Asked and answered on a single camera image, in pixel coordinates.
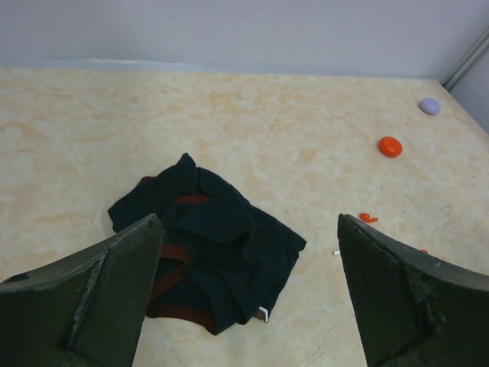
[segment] red trim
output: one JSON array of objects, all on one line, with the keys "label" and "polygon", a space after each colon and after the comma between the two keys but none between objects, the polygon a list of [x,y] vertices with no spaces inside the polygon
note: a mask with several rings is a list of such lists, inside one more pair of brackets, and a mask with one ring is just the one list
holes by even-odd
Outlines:
[{"label": "red trim", "polygon": [[205,313],[181,304],[150,304],[146,310],[146,316],[151,318],[171,317],[198,323],[209,331],[215,331],[217,329],[215,319],[210,313]]},{"label": "red trim", "polygon": [[154,301],[167,289],[172,288],[172,286],[181,282],[184,279],[185,273],[183,272],[183,267],[170,270],[165,273],[165,275],[159,277],[153,283],[153,290],[151,291],[150,302]]},{"label": "red trim", "polygon": [[203,195],[183,195],[175,200],[175,203],[202,204],[209,198]]},{"label": "red trim", "polygon": [[190,263],[190,255],[186,248],[173,243],[163,243],[161,246],[160,258],[174,258],[180,260],[185,265]]},{"label": "red trim", "polygon": [[[138,186],[153,178],[154,177],[143,177],[141,181],[139,181]],[[183,195],[174,202],[201,204],[207,200],[209,200],[209,198],[204,195]],[[154,281],[150,301],[146,309],[146,316],[152,318],[171,317],[174,319],[187,320],[192,323],[198,323],[211,332],[215,331],[217,329],[217,325],[214,316],[210,313],[205,313],[180,304],[155,304],[153,302],[166,290],[186,279],[185,267],[190,263],[190,255],[188,251],[184,247],[174,245],[173,243],[163,243],[160,258],[172,258],[180,260],[183,264],[179,268],[168,271],[166,274]]]}]

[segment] white wall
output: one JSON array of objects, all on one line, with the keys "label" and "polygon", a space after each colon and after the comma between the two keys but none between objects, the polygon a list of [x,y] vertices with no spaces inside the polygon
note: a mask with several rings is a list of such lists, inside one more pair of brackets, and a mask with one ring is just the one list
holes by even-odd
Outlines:
[{"label": "white wall", "polygon": [[150,60],[443,78],[487,0],[0,0],[0,65]]},{"label": "white wall", "polygon": [[489,133],[489,52],[455,84],[450,93]]}]

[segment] small orange piece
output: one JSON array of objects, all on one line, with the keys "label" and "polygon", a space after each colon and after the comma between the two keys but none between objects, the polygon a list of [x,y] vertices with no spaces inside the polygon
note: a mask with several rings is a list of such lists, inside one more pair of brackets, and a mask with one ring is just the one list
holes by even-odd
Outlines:
[{"label": "small orange piece", "polygon": [[395,158],[403,152],[403,145],[392,136],[384,136],[378,144],[379,151],[389,158]]},{"label": "small orange piece", "polygon": [[373,223],[379,220],[378,218],[371,218],[368,213],[360,213],[360,219],[366,223]]}]

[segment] wall baseboard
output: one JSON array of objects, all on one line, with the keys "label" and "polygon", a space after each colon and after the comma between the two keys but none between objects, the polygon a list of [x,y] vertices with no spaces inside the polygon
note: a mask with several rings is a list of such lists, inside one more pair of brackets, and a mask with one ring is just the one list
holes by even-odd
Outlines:
[{"label": "wall baseboard", "polygon": [[132,60],[99,60],[99,59],[30,59],[0,60],[0,68],[7,69],[57,69],[57,70],[142,70],[173,71],[197,73],[248,73],[248,74],[286,74],[318,76],[359,76],[371,78],[419,79],[402,74],[359,73],[351,70],[307,70],[307,69],[272,69],[262,67],[234,67],[227,65],[194,65],[191,63],[160,63]]}]

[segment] marble countertop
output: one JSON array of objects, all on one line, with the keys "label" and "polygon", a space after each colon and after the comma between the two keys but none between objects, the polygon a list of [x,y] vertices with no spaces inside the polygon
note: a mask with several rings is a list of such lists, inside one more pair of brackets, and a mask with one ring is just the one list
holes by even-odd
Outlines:
[{"label": "marble countertop", "polygon": [[365,365],[339,213],[489,274],[489,135],[434,80],[0,70],[0,280],[111,236],[106,210],[183,152],[308,244],[268,324],[146,319],[134,366]]}]

